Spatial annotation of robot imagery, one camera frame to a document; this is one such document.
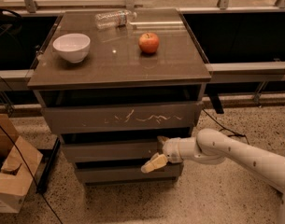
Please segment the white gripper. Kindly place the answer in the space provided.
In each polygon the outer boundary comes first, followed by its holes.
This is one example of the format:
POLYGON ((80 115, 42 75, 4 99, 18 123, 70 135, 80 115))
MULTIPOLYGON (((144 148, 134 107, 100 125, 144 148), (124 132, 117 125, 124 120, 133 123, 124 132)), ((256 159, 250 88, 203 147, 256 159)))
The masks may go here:
POLYGON ((147 161, 142 167, 141 172, 144 174, 153 172, 171 163, 181 163, 183 159, 179 152, 179 138, 171 138, 165 136, 158 136, 158 148, 163 149, 163 154, 155 153, 149 161, 147 161))

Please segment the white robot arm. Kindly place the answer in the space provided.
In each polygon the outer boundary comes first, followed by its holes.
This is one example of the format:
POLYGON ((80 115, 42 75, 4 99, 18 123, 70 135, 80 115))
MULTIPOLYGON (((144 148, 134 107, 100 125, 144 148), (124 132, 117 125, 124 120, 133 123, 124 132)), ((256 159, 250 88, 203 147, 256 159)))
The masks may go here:
POLYGON ((142 167, 150 173, 169 162, 192 160, 217 165, 226 158, 257 175, 262 181, 282 193, 278 224, 285 224, 285 157, 242 143, 213 129, 203 129, 195 137, 158 137, 162 153, 155 153, 142 167))

